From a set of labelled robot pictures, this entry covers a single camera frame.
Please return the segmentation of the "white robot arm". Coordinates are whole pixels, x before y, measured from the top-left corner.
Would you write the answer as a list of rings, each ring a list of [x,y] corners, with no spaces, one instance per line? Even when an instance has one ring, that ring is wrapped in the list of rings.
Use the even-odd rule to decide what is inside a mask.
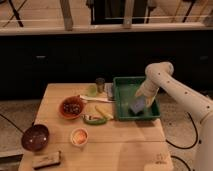
[[[145,80],[135,95],[146,98],[150,106],[160,88],[166,91],[188,113],[194,114],[201,124],[194,171],[213,171],[213,100],[198,93],[172,77],[174,67],[170,62],[149,64]]]

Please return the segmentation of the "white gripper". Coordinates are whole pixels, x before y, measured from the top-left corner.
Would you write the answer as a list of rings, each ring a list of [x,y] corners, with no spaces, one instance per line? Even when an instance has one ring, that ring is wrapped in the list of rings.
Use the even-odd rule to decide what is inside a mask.
[[[137,89],[135,96],[143,96],[145,98],[145,105],[150,107],[153,104],[157,93],[158,87],[154,83],[150,81],[144,81]]]

